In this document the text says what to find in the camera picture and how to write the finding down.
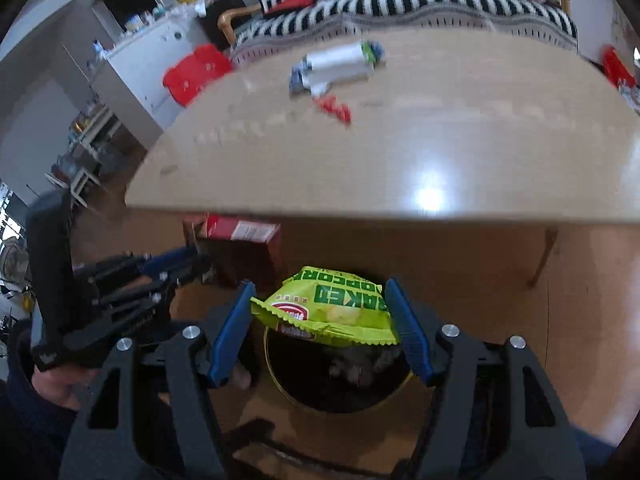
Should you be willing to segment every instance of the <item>wooden table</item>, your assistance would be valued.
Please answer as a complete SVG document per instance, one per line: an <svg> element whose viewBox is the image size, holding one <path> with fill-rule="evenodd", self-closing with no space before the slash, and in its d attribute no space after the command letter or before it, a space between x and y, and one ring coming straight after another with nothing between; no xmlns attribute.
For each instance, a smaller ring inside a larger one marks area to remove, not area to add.
<svg viewBox="0 0 640 480"><path fill-rule="evenodd" d="M386 66L291 98L306 44L213 84L152 148L129 206L281 216L639 222L640 121L575 53L504 34L370 35Z"/></svg>

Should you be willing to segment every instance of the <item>human hand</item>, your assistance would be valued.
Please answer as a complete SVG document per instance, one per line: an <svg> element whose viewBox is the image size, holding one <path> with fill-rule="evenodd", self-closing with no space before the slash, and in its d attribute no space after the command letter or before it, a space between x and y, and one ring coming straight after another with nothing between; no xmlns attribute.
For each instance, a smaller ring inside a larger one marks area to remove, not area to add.
<svg viewBox="0 0 640 480"><path fill-rule="evenodd" d="M97 373L97 369L89 370L74 364L62 365L46 372L35 367L31 385L43 399L76 412L80 409L80 401L74 393L74 386L87 386Z"/></svg>

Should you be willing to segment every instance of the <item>metal screw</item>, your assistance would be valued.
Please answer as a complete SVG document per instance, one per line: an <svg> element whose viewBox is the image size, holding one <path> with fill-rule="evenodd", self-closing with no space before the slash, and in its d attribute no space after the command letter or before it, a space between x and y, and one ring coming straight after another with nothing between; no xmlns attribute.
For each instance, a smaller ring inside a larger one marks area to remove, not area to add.
<svg viewBox="0 0 640 480"><path fill-rule="evenodd" d="M187 339L196 339L200 335L200 327L189 325L182 330L182 335Z"/></svg>
<svg viewBox="0 0 640 480"><path fill-rule="evenodd" d="M460 335L460 329L451 323L443 325L441 330L442 333L447 337L458 337Z"/></svg>
<svg viewBox="0 0 640 480"><path fill-rule="evenodd" d="M128 337L123 337L116 343L116 348L121 352L126 352L133 345L133 341Z"/></svg>
<svg viewBox="0 0 640 480"><path fill-rule="evenodd" d="M511 346L519 350L522 350L527 345L527 342L524 341L524 338L521 335L512 335L509 338L509 343L511 343Z"/></svg>

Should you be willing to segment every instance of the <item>blue gripper pad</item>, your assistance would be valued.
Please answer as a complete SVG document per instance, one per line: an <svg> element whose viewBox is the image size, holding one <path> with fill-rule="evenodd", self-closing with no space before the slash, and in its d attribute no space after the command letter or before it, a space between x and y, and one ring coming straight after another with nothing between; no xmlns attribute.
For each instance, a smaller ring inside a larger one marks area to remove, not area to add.
<svg viewBox="0 0 640 480"><path fill-rule="evenodd" d="M178 247L177 249L171 249L158 256L148 259L140 267L140 274L143 276L149 276L156 279L158 275L163 271L168 271L174 267L183 264L186 260L195 256L198 250L195 246Z"/></svg>
<svg viewBox="0 0 640 480"><path fill-rule="evenodd" d="M394 329L411 371L428 384L434 374L431 365L430 342L418 321L411 304L393 278L385 285L385 303L391 314Z"/></svg>
<svg viewBox="0 0 640 480"><path fill-rule="evenodd" d="M242 282L230 310L226 309L228 315L222 327L217 331L217 336L213 341L209 339L212 341L209 380L215 386L223 386L226 383L236 360L238 360L238 352L251 324L250 300L252 296L255 296L255 285L252 282ZM216 318L220 319L220 315L224 312L224 307L212 307L207 314L205 324L215 324Z"/></svg>

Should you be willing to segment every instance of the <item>sleeve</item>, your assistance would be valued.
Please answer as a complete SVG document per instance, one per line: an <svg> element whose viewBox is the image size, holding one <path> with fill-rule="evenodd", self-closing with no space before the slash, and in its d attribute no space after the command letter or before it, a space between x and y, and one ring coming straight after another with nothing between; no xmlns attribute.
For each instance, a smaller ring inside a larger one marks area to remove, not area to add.
<svg viewBox="0 0 640 480"><path fill-rule="evenodd" d="M34 364L30 336L30 321L21 321L12 330L8 345L9 378L2 404L25 436L28 447L37 450L39 460L55 470L56 478L76 413L43 399L31 386Z"/></svg>

